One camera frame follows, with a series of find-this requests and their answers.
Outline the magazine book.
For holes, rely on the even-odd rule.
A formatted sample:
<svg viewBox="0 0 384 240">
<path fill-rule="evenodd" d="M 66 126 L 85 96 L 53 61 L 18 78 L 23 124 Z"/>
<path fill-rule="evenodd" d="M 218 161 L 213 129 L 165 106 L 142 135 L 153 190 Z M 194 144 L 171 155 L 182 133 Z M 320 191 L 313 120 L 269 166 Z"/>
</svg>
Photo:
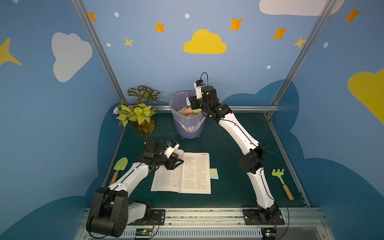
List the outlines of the magazine book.
<svg viewBox="0 0 384 240">
<path fill-rule="evenodd" d="M 184 162 L 174 170 L 161 166 L 154 175 L 152 192 L 175 192 L 179 194 L 211 193 L 210 155 L 208 153 L 186 153 L 176 150 Z"/>
</svg>

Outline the green sticky note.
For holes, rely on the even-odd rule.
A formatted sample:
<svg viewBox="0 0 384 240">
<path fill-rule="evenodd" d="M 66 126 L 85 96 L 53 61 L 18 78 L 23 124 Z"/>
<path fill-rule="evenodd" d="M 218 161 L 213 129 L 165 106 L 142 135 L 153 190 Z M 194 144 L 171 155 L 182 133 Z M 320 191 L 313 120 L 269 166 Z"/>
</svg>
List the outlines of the green sticky note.
<svg viewBox="0 0 384 240">
<path fill-rule="evenodd" d="M 210 179 L 212 179 L 212 180 L 218 180 L 219 179 L 217 169 L 210 169 Z"/>
</svg>

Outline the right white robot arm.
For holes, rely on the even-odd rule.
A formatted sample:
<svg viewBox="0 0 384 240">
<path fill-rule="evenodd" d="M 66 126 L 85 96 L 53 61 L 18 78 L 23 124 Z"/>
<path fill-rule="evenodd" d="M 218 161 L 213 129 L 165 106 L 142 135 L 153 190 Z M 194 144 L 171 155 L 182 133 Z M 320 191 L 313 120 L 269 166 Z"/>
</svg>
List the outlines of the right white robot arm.
<svg viewBox="0 0 384 240">
<path fill-rule="evenodd" d="M 201 109 L 203 115 L 215 120 L 235 140 L 244 157 L 238 161 L 239 167 L 245 172 L 253 186 L 257 198 L 258 218 L 267 224 L 279 213 L 279 206 L 269 189 L 263 158 L 265 147 L 254 139 L 237 120 L 231 108 L 220 103 L 216 89 L 199 80 L 194 83 L 196 96 L 190 97 L 192 109 Z"/>
</svg>

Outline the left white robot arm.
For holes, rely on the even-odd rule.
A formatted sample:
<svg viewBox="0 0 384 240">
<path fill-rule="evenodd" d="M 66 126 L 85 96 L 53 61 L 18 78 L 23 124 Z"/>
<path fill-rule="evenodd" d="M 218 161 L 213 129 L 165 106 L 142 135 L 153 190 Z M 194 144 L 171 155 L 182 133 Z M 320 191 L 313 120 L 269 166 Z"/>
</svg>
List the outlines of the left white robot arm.
<svg viewBox="0 0 384 240">
<path fill-rule="evenodd" d="M 160 150 L 158 142 L 147 141 L 143 153 L 119 180 L 96 190 L 86 224 L 91 237 L 100 234 L 101 239 L 106 236 L 118 238 L 133 222 L 148 224 L 153 220 L 159 223 L 152 216 L 149 203 L 136 201 L 130 204 L 129 196 L 143 179 L 160 166 L 174 170 L 182 165 L 184 161 L 175 153 L 179 146 L 177 142 L 167 142 L 166 148 Z"/>
</svg>

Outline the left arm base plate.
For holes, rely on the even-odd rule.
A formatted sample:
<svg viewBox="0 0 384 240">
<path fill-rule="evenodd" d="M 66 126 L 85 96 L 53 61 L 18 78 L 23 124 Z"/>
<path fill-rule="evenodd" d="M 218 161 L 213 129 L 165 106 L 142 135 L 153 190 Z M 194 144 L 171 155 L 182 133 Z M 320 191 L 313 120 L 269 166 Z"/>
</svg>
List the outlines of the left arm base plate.
<svg viewBox="0 0 384 240">
<path fill-rule="evenodd" d="M 163 226 L 165 224 L 166 210 L 165 209 L 151 209 L 150 214 L 145 214 L 142 219 L 135 220 L 128 223 L 128 226 Z"/>
</svg>

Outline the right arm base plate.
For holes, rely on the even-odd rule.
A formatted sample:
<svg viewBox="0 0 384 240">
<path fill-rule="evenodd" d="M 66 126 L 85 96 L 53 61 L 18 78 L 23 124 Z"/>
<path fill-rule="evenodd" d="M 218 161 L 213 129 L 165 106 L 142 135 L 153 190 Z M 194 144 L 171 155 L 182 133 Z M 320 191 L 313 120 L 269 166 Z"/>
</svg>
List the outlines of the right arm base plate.
<svg viewBox="0 0 384 240">
<path fill-rule="evenodd" d="M 280 210 L 277 210 L 275 213 L 259 211 L 258 209 L 243 209 L 243 216 L 246 225 L 285 225 L 285 219 Z"/>
</svg>

